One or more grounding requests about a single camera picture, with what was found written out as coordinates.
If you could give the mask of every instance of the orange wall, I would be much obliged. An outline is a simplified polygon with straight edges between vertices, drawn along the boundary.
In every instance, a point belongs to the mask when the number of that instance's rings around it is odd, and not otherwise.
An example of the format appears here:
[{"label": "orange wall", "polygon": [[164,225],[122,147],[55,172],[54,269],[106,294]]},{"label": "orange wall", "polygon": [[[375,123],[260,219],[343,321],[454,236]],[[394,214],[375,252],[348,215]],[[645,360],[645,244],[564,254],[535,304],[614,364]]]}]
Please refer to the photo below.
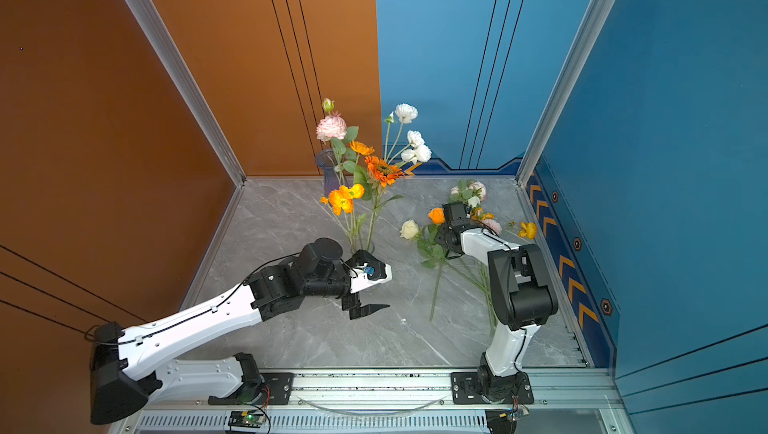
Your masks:
[{"label": "orange wall", "polygon": [[[234,186],[128,6],[0,0],[0,25],[0,244],[145,319],[175,312]],[[0,271],[139,322],[1,249]],[[0,299],[104,322],[3,275]],[[0,432],[100,432],[82,334],[0,318]]]},{"label": "orange wall", "polygon": [[323,97],[381,145],[376,0],[152,0],[247,175],[316,175]]}]

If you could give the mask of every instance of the vase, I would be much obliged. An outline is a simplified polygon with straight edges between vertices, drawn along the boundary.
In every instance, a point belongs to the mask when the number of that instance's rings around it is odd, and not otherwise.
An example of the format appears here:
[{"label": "vase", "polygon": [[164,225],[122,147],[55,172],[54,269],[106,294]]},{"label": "vase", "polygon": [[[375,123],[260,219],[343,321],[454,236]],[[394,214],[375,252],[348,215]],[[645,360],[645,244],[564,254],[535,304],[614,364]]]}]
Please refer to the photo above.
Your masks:
[{"label": "vase", "polygon": [[322,169],[322,185],[328,197],[331,192],[338,189],[341,184],[339,183],[339,174],[336,173],[333,168],[336,166],[336,156],[333,155],[333,149],[325,149],[320,151],[315,156],[315,163]]}]

